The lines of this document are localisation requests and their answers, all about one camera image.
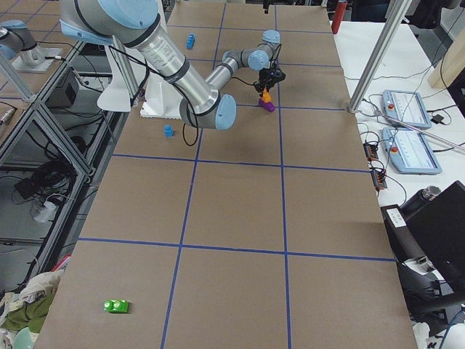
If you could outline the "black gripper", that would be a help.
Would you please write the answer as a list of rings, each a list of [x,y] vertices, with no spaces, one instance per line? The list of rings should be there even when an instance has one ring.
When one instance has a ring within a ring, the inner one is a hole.
[[[263,10],[265,14],[269,13],[270,0],[263,0]],[[272,82],[272,73],[274,69],[263,68],[259,72],[259,80],[253,83],[253,86],[260,97],[264,96],[264,93],[270,91],[274,87]]]

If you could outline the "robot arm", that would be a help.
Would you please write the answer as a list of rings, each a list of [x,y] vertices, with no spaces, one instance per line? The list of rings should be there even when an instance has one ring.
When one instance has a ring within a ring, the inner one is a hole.
[[[235,98],[221,89],[240,68],[268,73],[275,67],[280,34],[267,30],[253,49],[230,50],[213,72],[203,79],[162,28],[157,1],[61,1],[60,25],[71,38],[110,46],[117,38],[135,49],[156,74],[183,96],[182,120],[204,129],[229,129],[235,122]]]

